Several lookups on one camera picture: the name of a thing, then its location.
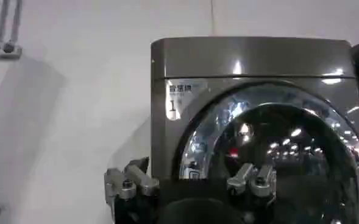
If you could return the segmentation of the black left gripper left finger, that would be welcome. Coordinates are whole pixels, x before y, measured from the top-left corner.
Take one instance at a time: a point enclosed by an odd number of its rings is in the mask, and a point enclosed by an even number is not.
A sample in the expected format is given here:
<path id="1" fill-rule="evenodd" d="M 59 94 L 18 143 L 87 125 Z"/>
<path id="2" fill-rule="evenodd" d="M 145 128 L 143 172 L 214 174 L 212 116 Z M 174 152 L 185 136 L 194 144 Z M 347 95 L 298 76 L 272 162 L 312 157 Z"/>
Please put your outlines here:
<path id="1" fill-rule="evenodd" d="M 154 213 L 158 207 L 160 181 L 147 174 L 149 157 L 132 159 L 123 168 L 104 173 L 105 203 L 111 213 Z"/>

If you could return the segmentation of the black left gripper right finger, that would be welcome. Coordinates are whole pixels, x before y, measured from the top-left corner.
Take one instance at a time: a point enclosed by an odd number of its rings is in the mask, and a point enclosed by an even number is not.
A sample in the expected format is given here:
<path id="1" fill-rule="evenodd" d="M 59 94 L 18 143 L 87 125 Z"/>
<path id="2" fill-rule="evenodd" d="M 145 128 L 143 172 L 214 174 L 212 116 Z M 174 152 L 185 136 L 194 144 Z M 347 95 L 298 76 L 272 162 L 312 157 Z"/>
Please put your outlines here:
<path id="1" fill-rule="evenodd" d="M 246 190 L 256 197 L 275 197 L 277 172 L 269 164 L 256 168 L 252 163 L 244 163 L 238 172 L 227 179 L 227 189 L 235 195 Z"/>

